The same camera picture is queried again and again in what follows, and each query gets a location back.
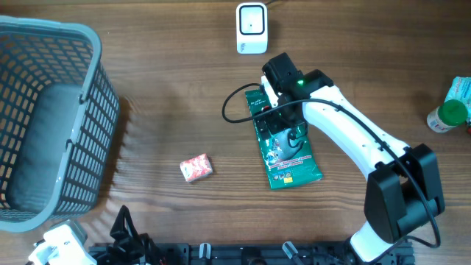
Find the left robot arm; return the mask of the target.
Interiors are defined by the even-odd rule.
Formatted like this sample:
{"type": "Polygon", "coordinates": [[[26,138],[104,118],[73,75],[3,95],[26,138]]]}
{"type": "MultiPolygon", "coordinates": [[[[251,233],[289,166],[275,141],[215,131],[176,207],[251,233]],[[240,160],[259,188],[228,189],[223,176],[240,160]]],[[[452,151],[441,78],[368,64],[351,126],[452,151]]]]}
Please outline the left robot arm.
{"type": "Polygon", "coordinates": [[[165,264],[161,250],[147,233],[139,234],[127,206],[122,205],[110,230],[111,254],[125,264],[165,264]]]}

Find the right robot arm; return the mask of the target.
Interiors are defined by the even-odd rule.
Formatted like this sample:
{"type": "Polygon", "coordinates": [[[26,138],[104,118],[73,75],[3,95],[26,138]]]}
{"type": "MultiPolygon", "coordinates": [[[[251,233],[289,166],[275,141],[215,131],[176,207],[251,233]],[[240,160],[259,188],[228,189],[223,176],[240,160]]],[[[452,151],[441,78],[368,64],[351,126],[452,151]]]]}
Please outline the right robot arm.
{"type": "Polygon", "coordinates": [[[365,224],[347,240],[347,260],[373,264],[411,232],[431,224],[441,244],[436,216],[445,200],[435,153],[411,147],[370,121],[316,69],[304,74],[286,53],[262,67],[262,86],[272,108],[263,116],[276,127],[301,123],[321,130],[356,164],[366,179],[365,224]]]}

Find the red white patterned box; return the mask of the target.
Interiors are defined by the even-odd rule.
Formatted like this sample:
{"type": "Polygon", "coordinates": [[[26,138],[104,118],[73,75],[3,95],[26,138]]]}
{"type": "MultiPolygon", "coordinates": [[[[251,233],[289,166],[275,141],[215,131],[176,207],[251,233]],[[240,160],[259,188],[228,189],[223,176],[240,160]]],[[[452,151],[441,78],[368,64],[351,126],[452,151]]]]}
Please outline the red white patterned box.
{"type": "Polygon", "coordinates": [[[207,177],[213,173],[209,157],[205,153],[181,162],[180,170],[187,183],[207,177]]]}

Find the green lid jar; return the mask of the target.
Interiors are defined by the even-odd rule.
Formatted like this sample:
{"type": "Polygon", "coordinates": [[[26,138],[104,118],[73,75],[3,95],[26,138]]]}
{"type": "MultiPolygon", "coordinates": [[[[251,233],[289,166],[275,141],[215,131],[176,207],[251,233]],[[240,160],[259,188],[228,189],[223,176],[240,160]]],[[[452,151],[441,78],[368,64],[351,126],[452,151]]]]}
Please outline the green lid jar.
{"type": "Polygon", "coordinates": [[[445,133],[462,125],[468,117],[464,103],[451,99],[438,106],[427,116],[427,125],[436,133],[445,133]]]}

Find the white teal pouch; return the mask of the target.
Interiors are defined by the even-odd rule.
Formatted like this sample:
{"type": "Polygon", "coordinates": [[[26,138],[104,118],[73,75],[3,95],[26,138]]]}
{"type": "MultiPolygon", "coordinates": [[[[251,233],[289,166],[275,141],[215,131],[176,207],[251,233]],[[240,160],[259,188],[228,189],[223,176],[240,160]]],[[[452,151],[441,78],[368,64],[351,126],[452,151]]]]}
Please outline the white teal pouch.
{"type": "Polygon", "coordinates": [[[471,116],[471,78],[470,77],[455,77],[453,83],[450,87],[450,90],[447,92],[445,101],[451,99],[459,100],[467,108],[468,117],[467,123],[470,123],[471,116]]]}

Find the green 3M gloves package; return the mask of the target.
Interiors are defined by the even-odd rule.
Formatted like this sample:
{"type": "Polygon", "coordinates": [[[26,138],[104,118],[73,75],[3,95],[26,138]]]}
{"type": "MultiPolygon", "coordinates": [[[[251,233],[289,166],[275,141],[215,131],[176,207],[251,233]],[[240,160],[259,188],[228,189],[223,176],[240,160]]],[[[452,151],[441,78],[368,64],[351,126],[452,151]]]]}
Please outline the green 3M gloves package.
{"type": "Polygon", "coordinates": [[[294,188],[323,178],[304,129],[291,131],[296,139],[285,130],[267,140],[262,140],[255,129],[270,188],[294,188]]]}

